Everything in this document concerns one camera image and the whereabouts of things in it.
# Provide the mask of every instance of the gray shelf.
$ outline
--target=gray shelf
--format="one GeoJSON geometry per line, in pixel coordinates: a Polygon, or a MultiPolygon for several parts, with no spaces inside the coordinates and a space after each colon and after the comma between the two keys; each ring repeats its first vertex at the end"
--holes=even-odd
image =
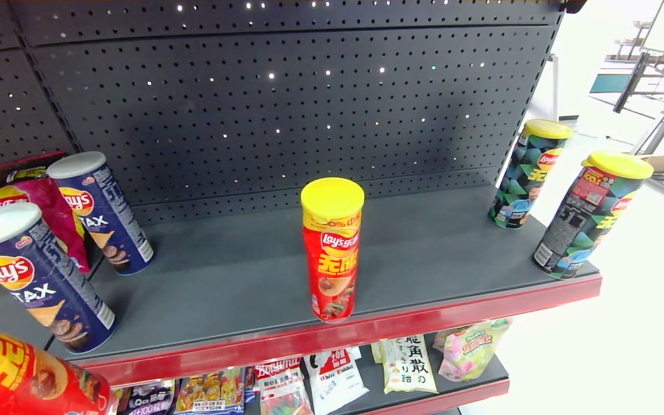
{"type": "MultiPolygon", "coordinates": [[[[432,345],[434,339],[434,334],[428,334],[426,337],[427,344],[432,345]]],[[[372,359],[371,347],[362,346],[361,348],[362,357],[356,360],[358,365],[358,370],[360,375],[363,378],[363,384],[366,388],[369,389],[369,392],[364,394],[359,399],[350,402],[349,404],[343,406],[339,410],[332,412],[332,415],[354,415],[358,413],[366,413],[371,410],[379,410],[382,408],[393,407],[396,405],[402,405],[409,402],[421,401],[423,399],[432,398],[432,397],[441,397],[446,394],[457,394],[458,392],[466,391],[470,388],[475,388],[478,386],[484,386],[488,383],[494,383],[501,380],[508,380],[509,375],[506,373],[506,369],[498,358],[493,357],[493,359],[488,363],[488,366],[483,371],[482,375],[479,376],[476,380],[470,380],[468,382],[451,382],[446,380],[442,376],[437,374],[437,371],[440,369],[440,364],[442,363],[442,352],[429,347],[429,362],[432,363],[432,371],[435,376],[435,383],[437,383],[437,391],[439,394],[431,394],[428,392],[390,392],[389,394],[384,394],[384,379],[383,379],[383,367],[379,364],[376,364],[372,359]]],[[[306,393],[311,399],[311,386],[309,386],[308,374],[304,371],[306,393]]],[[[261,412],[260,404],[258,399],[254,402],[251,402],[246,405],[245,413],[248,415],[256,415],[261,412]]]]}
{"type": "MultiPolygon", "coordinates": [[[[481,186],[367,201],[353,316],[557,283],[530,260],[545,227],[536,220],[520,231],[494,226],[486,217],[494,194],[481,186]]],[[[60,342],[48,351],[81,363],[123,360],[326,326],[311,312],[300,209],[144,230],[156,250],[150,268],[125,277],[105,264],[92,278],[118,315],[114,336],[88,354],[70,354],[60,342]]],[[[597,272],[588,264],[580,275],[597,272]]]]}

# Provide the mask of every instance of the lay's logo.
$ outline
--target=lay's logo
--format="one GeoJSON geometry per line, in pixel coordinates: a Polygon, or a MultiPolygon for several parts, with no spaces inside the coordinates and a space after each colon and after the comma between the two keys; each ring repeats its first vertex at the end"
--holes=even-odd
{"type": "Polygon", "coordinates": [[[76,211],[76,215],[88,216],[94,210],[94,197],[87,191],[80,191],[71,187],[60,187],[63,199],[76,211]]]}
{"type": "Polygon", "coordinates": [[[537,161],[537,165],[541,170],[550,171],[555,165],[555,162],[558,161],[560,153],[562,153],[562,149],[552,149],[543,152],[542,156],[540,156],[537,161]]]}
{"type": "Polygon", "coordinates": [[[616,204],[614,204],[614,206],[611,208],[611,214],[614,215],[614,216],[622,215],[622,213],[624,212],[624,209],[627,209],[627,206],[629,206],[629,203],[632,202],[632,199],[635,199],[635,194],[636,194],[636,192],[633,191],[633,192],[630,192],[629,194],[627,194],[627,196],[622,197],[621,199],[619,199],[619,201],[616,202],[616,204]]]}
{"type": "Polygon", "coordinates": [[[333,258],[347,258],[358,246],[357,228],[335,229],[334,232],[322,232],[322,249],[333,258]]]}
{"type": "Polygon", "coordinates": [[[29,202],[25,192],[19,191],[14,186],[5,186],[0,189],[0,208],[18,202],[29,202]]]}
{"type": "Polygon", "coordinates": [[[32,282],[35,266],[23,256],[0,255],[0,284],[11,291],[23,289],[32,282]]]}

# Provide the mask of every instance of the green patterned lay's can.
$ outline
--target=green patterned lay's can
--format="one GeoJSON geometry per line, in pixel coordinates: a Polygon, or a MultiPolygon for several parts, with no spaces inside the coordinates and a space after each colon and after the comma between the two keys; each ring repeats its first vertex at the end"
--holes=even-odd
{"type": "Polygon", "coordinates": [[[554,278],[574,277],[652,173],[648,162],[630,154],[588,155],[532,260],[554,278]]]}
{"type": "Polygon", "coordinates": [[[496,191],[488,217],[507,229],[521,228],[529,217],[548,173],[558,160],[565,139],[572,135],[567,126],[550,120],[528,120],[511,153],[501,185],[496,191]]]}

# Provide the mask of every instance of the store shelf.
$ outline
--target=store shelf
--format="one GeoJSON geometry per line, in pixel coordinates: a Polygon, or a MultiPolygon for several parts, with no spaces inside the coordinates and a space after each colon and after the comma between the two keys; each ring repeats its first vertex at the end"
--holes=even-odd
{"type": "Polygon", "coordinates": [[[145,227],[151,268],[92,284],[119,328],[100,349],[48,351],[114,386],[250,365],[381,338],[430,333],[598,295],[593,265],[556,281],[530,254],[545,228],[487,220],[495,189],[471,187],[366,202],[356,312],[324,324],[311,312],[298,208],[145,227]]]}
{"type": "MultiPolygon", "coordinates": [[[[433,336],[427,336],[427,344],[432,344],[433,336]]],[[[361,347],[362,358],[357,361],[358,370],[363,378],[363,384],[369,389],[359,399],[332,412],[332,415],[358,415],[359,413],[373,414],[402,414],[435,413],[441,410],[455,408],[471,402],[477,402],[489,397],[506,394],[509,390],[509,375],[501,362],[494,357],[476,380],[468,382],[451,382],[437,374],[442,363],[442,353],[429,348],[429,362],[437,383],[439,394],[427,392],[390,392],[384,394],[383,367],[376,364],[371,356],[371,347],[361,347]]],[[[311,397],[311,388],[308,380],[306,393],[311,397]]],[[[246,406],[247,415],[261,413],[258,401],[246,406]]]]}

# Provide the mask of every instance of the yellow lid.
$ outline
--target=yellow lid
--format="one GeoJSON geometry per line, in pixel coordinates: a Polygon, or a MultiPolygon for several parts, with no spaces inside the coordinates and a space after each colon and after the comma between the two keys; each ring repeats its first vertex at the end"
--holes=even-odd
{"type": "Polygon", "coordinates": [[[557,121],[534,119],[524,123],[524,134],[534,134],[551,139],[565,139],[572,136],[572,129],[557,121]]]}
{"type": "Polygon", "coordinates": [[[304,186],[301,205],[314,216],[335,220],[358,213],[363,207],[365,192],[352,180],[325,177],[304,186]]]}
{"type": "Polygon", "coordinates": [[[646,179],[652,176],[654,168],[640,157],[620,152],[592,152],[583,165],[593,165],[606,173],[627,179],[646,179]]]}

